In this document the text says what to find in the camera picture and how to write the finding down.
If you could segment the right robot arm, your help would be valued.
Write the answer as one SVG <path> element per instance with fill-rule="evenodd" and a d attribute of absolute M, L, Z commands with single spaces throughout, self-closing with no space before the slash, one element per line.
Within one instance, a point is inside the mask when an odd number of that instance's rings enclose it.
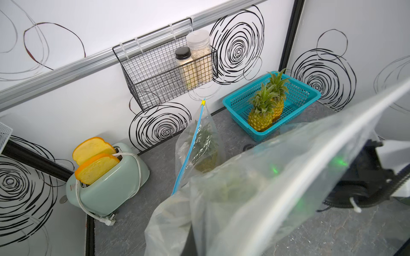
<path fill-rule="evenodd" d="M 331 208 L 374 207 L 410 180 L 410 143 L 368 139 L 357 157 L 322 202 Z"/>

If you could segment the yellow pineapple green crown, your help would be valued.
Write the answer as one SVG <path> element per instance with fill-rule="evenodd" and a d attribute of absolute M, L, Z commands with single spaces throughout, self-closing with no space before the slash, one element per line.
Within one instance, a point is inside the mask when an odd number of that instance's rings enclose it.
<path fill-rule="evenodd" d="M 286 68 L 282 69 L 279 73 L 270 73 L 271 77 L 269 78 L 269 82 L 267 84 L 267 87 L 277 95 L 272 99 L 272 101 L 275 102 L 273 122 L 276 122 L 282 115 L 287 94 L 289 93 L 286 86 L 286 82 L 289 79 L 283 79 L 283 74 L 285 71 Z"/>

